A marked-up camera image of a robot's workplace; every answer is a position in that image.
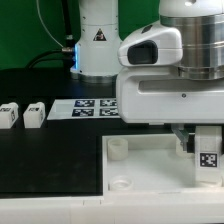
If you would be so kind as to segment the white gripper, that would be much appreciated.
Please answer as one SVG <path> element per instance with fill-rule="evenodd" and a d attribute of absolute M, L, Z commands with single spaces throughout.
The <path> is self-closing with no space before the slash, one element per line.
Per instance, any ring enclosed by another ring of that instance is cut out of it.
<path fill-rule="evenodd" d="M 224 124 L 224 79 L 184 79 L 174 66 L 124 67 L 116 98 L 126 123 L 170 123 L 184 150 L 189 133 L 183 124 Z"/>

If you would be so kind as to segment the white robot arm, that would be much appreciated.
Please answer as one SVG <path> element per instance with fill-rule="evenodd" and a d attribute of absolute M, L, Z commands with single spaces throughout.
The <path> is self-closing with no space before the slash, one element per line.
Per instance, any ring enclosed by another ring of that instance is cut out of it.
<path fill-rule="evenodd" d="M 183 145 L 224 141 L 224 0 L 160 0 L 158 21 L 125 39 L 116 1 L 79 1 L 72 72 L 114 78 L 127 123 L 168 124 Z"/>

